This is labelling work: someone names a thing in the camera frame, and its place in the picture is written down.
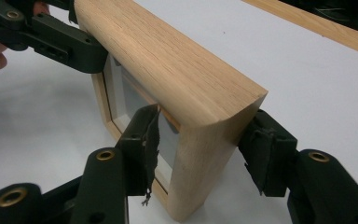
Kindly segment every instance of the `brass grommet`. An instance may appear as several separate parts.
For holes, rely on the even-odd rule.
[[[115,153],[112,150],[105,150],[97,154],[97,160],[108,161],[115,157]]]
[[[319,162],[328,162],[330,158],[321,152],[312,151],[308,154],[313,160]]]
[[[13,204],[19,203],[27,195],[27,189],[19,187],[12,189],[0,197],[0,207],[9,207]]]
[[[11,19],[16,19],[20,16],[20,14],[17,11],[9,11],[7,16]]]

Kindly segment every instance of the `wooden board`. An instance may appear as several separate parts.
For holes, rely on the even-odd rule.
[[[205,201],[267,91],[132,1],[76,0],[75,7],[81,25],[180,124],[166,208],[185,220]],[[102,75],[94,84],[105,101]]]
[[[292,7],[279,0],[243,0],[294,24],[358,51],[358,31]]]

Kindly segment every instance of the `white table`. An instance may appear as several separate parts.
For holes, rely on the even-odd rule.
[[[137,0],[269,90],[262,108],[299,141],[334,155],[358,182],[358,52],[239,0]],[[52,9],[54,16],[65,18]],[[89,75],[32,50],[7,51],[0,71],[0,189],[43,192],[82,174],[111,147]],[[290,223],[286,199],[260,197],[236,151],[187,223]],[[156,198],[131,197],[131,223],[174,223]]]

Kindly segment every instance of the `white surface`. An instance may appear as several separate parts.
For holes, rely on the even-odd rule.
[[[268,89],[262,108],[297,137],[298,149],[333,154],[358,181],[358,52],[239,0],[137,2]],[[88,154],[114,142],[90,76],[31,51],[7,56],[0,188],[29,181],[45,192],[81,175]],[[174,223],[156,198],[148,207],[142,199],[130,198],[131,223]],[[258,195],[236,151],[187,223],[290,223],[285,203]]]

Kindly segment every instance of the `wood grain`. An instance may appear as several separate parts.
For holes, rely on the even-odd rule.
[[[243,0],[294,24],[358,51],[358,31],[292,7],[279,0]]]
[[[82,26],[180,124],[163,204],[185,220],[204,203],[267,91],[132,1],[75,7]]]

